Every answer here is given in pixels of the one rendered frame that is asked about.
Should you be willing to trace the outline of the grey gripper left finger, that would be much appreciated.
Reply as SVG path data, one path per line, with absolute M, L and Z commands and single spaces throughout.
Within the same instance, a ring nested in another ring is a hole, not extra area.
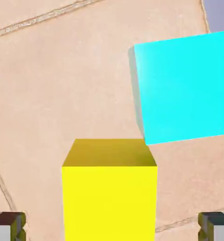
M 25 224 L 23 212 L 0 212 L 0 241 L 26 241 Z

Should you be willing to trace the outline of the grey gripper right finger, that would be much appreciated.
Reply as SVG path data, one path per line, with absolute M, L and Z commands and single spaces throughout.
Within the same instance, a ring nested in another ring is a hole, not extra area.
M 224 241 L 224 212 L 201 212 L 198 224 L 198 241 Z

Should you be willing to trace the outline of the small yellow cube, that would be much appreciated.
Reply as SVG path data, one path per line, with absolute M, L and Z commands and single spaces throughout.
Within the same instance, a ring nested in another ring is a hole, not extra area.
M 62 166 L 65 241 L 154 241 L 157 172 L 142 139 L 76 139 Z

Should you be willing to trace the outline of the large cyan box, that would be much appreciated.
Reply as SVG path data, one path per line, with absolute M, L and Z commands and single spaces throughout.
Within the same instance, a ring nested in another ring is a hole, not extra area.
M 147 145 L 224 135 L 224 31 L 135 44 L 128 56 Z

